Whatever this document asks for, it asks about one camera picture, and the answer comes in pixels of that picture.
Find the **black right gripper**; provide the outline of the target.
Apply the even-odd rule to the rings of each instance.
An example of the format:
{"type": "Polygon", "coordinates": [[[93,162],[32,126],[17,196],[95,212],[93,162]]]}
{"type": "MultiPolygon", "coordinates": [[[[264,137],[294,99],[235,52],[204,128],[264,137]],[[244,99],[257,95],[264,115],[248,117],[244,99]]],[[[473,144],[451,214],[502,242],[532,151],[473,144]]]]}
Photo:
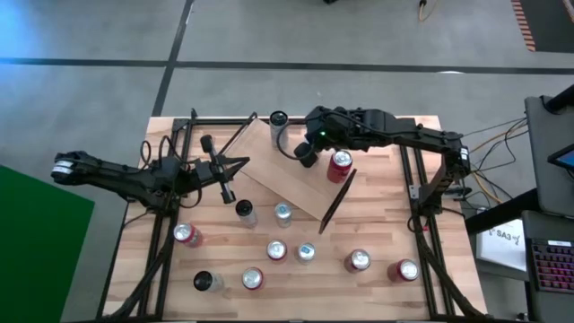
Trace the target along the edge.
{"type": "Polygon", "coordinates": [[[323,150],[362,150],[360,131],[363,111],[336,107],[316,106],[306,117],[306,141],[294,149],[297,160],[310,168],[323,150]]]}

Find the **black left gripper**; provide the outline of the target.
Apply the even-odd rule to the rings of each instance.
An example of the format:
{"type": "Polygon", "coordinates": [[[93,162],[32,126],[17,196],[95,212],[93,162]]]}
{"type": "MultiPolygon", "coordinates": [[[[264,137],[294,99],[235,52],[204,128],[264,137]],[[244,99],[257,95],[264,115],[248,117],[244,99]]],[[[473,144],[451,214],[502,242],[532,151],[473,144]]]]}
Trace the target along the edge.
{"type": "Polygon", "coordinates": [[[214,183],[219,183],[222,189],[222,199],[225,204],[231,204],[236,201],[234,192],[231,190],[229,181],[232,181],[235,174],[239,172],[247,163],[249,157],[227,157],[218,154],[213,146],[211,135],[203,135],[200,138],[200,144],[203,152],[210,157],[209,161],[193,161],[194,171],[196,173],[198,186],[201,190],[214,183]]]}

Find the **red cola can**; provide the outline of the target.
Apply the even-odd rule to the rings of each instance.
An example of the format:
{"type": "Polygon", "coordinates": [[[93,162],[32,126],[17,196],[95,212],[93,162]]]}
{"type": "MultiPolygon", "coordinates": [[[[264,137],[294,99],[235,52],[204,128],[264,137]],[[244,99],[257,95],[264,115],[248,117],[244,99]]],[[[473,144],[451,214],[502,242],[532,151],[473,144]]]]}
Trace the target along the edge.
{"type": "Polygon", "coordinates": [[[327,178],[334,183],[345,181],[352,167],[352,156],[345,150],[339,150],[331,155],[327,169],[327,178]]]}
{"type": "Polygon", "coordinates": [[[387,268],[388,278],[395,283],[415,281],[420,273],[418,265],[411,259],[401,259],[387,268]]]}
{"type": "Polygon", "coordinates": [[[357,273],[367,270],[370,263],[370,254],[365,249],[355,249],[344,259],[344,268],[349,273],[357,273]]]}

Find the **white Celsius can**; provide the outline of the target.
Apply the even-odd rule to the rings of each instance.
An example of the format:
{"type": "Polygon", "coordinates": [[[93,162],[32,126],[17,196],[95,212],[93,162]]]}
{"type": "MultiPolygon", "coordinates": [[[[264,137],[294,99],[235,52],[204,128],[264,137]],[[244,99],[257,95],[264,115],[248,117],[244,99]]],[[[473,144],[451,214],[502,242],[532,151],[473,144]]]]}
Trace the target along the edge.
{"type": "Polygon", "coordinates": [[[249,200],[238,201],[235,205],[235,211],[240,221],[247,227],[253,228],[257,225],[257,215],[253,204],[249,200]]]}
{"type": "Polygon", "coordinates": [[[199,292],[217,292],[224,286],[223,279],[219,274],[206,270],[195,275],[193,284],[199,292]]]}
{"type": "Polygon", "coordinates": [[[270,115],[269,127],[272,147],[276,150],[280,147],[286,148],[288,146],[288,132],[283,129],[288,121],[289,117],[283,111],[277,110],[270,115]]]}

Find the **red strawberry Fanta can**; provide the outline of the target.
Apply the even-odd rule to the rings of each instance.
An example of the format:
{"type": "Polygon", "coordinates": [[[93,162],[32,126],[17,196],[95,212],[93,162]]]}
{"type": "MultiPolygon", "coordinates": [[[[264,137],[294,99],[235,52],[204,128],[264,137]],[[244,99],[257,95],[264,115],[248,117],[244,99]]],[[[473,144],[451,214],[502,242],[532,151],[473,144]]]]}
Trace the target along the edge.
{"type": "Polygon", "coordinates": [[[203,242],[202,233],[191,223],[177,224],[173,229],[174,239],[189,248],[197,248],[203,242]]]}
{"type": "Polygon", "coordinates": [[[246,289],[254,291],[264,286],[265,277],[258,267],[252,266],[243,272],[241,282],[246,289]]]}
{"type": "Polygon", "coordinates": [[[287,257],[288,249],[282,240],[271,240],[266,247],[267,256],[274,262],[284,261],[287,257]]]}

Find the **blue silver Red Bull can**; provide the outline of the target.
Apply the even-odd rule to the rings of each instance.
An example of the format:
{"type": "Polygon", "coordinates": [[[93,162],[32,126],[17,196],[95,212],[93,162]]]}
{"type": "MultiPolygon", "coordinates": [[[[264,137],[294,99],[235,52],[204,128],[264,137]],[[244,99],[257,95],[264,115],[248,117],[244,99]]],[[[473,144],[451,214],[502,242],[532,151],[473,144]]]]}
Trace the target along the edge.
{"type": "Polygon", "coordinates": [[[275,209],[275,219],[279,227],[286,228],[291,225],[292,209],[286,203],[279,203],[275,209]]]}
{"type": "Polygon", "coordinates": [[[302,264],[310,263],[316,255],[316,248],[310,242],[301,243],[296,250],[296,258],[302,264]]]}

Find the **white paper sign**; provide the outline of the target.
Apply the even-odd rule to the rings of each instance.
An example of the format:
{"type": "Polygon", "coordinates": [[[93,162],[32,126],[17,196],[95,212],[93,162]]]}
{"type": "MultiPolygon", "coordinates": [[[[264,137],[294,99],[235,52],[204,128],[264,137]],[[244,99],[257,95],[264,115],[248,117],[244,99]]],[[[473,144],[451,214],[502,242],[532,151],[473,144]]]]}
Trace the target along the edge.
{"type": "Polygon", "coordinates": [[[526,244],[523,222],[516,219],[476,235],[478,259],[526,271],[526,244]]]}

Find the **green floor mat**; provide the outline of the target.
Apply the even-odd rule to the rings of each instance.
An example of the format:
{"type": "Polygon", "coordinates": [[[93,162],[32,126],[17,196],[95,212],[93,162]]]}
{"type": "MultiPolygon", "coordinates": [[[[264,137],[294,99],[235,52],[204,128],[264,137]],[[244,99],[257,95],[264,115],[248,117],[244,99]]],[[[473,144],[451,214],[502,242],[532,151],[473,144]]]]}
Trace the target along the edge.
{"type": "Polygon", "coordinates": [[[59,323],[94,203],[0,166],[0,323],[59,323]]]}

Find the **grey side desk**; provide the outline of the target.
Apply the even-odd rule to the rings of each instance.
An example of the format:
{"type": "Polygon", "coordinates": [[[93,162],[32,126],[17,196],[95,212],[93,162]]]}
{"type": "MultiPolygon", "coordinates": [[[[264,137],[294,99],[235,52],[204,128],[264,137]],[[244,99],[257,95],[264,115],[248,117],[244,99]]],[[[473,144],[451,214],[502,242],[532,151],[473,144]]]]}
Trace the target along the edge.
{"type": "Polygon", "coordinates": [[[539,97],[525,99],[535,182],[540,208],[548,214],[574,217],[574,179],[547,159],[574,144],[574,108],[548,112],[539,97]]]}

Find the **tablet with blue screen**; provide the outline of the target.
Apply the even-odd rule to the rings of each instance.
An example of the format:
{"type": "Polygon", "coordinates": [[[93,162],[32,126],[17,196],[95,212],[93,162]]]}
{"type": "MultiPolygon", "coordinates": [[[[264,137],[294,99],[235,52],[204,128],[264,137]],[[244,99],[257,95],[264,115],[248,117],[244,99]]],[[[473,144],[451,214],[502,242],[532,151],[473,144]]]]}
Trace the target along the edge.
{"type": "Polygon", "coordinates": [[[548,156],[547,161],[565,170],[574,171],[574,144],[570,144],[552,153],[548,156]]]}

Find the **black striped floor mat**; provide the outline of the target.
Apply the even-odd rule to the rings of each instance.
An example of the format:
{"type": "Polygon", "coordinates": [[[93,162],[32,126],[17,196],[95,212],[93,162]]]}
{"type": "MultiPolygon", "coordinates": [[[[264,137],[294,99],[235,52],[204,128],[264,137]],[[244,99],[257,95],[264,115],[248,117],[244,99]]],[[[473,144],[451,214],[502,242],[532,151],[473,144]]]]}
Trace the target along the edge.
{"type": "Polygon", "coordinates": [[[574,0],[510,0],[526,48],[574,54],[574,0]]]}

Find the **black backlit keyboard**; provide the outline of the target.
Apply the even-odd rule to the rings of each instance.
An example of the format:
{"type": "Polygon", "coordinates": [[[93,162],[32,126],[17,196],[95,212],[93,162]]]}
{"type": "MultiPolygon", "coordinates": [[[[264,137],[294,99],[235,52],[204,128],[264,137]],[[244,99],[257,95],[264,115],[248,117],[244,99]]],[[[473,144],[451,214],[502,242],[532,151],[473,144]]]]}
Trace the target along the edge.
{"type": "Polygon", "coordinates": [[[532,239],[530,249],[536,289],[574,294],[574,241],[532,239]]]}

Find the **wooden shelf black metal frame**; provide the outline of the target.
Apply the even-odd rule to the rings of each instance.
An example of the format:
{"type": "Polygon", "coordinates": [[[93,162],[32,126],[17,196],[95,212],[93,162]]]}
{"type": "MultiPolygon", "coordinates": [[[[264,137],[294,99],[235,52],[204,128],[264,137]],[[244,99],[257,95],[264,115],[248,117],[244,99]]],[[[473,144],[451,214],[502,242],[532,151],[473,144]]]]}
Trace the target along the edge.
{"type": "Polygon", "coordinates": [[[222,154],[248,157],[240,171],[262,186],[273,191],[300,210],[318,219],[322,233],[331,222],[348,192],[356,170],[351,170],[345,182],[334,183],[327,178],[331,155],[321,153],[310,168],[286,158],[271,145],[270,126],[252,114],[243,122],[222,154]]]}

